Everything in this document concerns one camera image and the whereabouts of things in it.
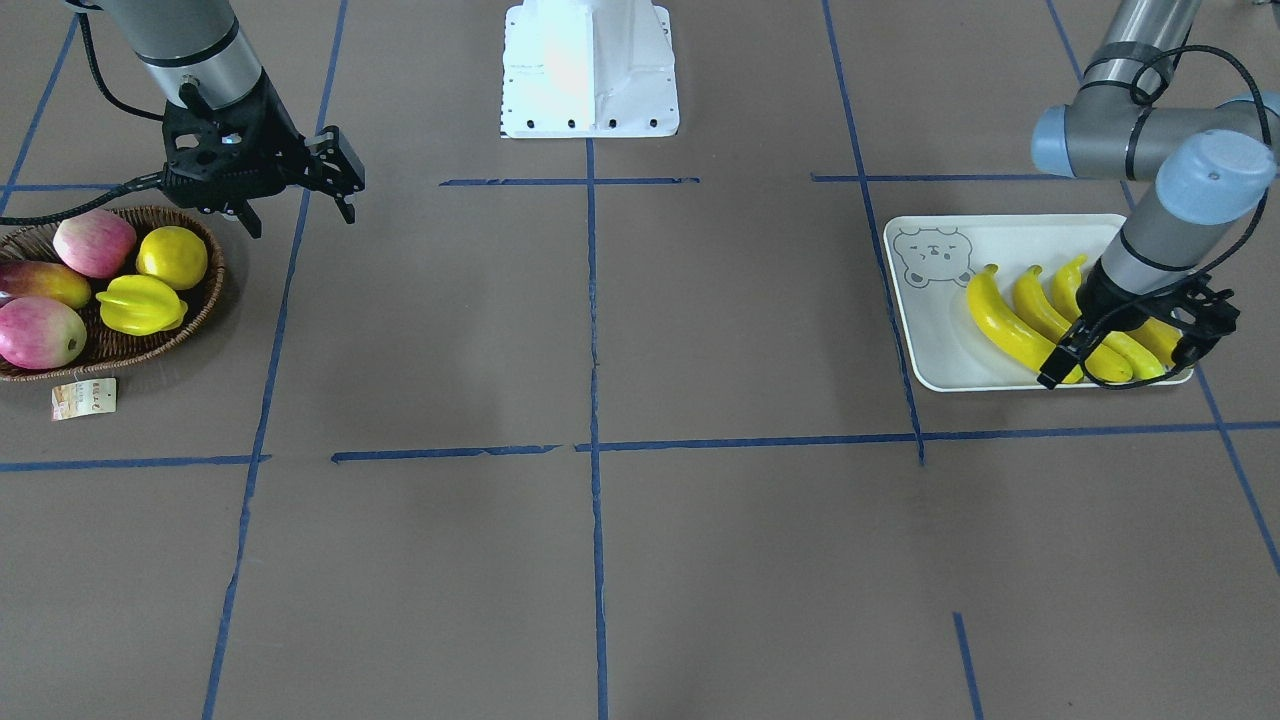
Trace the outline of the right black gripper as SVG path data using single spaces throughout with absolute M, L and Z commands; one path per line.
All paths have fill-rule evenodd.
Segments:
M 347 225 L 367 188 L 365 164 L 338 126 L 303 140 L 269 76 L 241 100 L 200 114 L 175 102 L 163 113 L 166 160 L 161 192 L 179 208 L 225 211 L 253 240 L 262 219 L 252 199 L 300 184 L 333 200 Z

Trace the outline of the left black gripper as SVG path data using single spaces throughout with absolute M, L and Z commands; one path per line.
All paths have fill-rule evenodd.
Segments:
M 1100 258 L 1071 292 L 1079 311 L 1065 334 L 1039 366 L 1036 380 L 1046 389 L 1092 384 L 1088 360 L 1112 331 L 1133 331 L 1166 292 L 1166 274 L 1132 258 Z

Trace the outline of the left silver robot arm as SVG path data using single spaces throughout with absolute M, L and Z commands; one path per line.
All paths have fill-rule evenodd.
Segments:
M 1243 217 L 1257 222 L 1277 177 L 1277 95 L 1254 82 L 1213 109 L 1160 108 L 1197 1 L 1124 1 L 1075 100 L 1036 126 L 1036 167 L 1075 178 L 1149 182 L 1076 292 L 1082 311 L 1039 370 L 1061 384 L 1112 331 L 1155 318 L 1181 332 L 1172 369 L 1197 364 L 1236 329 L 1231 293 L 1210 288 L 1210 252 Z

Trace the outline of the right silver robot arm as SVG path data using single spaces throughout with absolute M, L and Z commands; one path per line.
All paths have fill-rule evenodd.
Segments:
M 237 219 L 255 238 L 256 199 L 289 187 L 325 193 L 347 223 L 364 164 L 335 126 L 302 135 L 227 1 L 77 1 L 81 23 L 111 19 L 166 104 L 163 168 L 141 186 L 173 205 Z

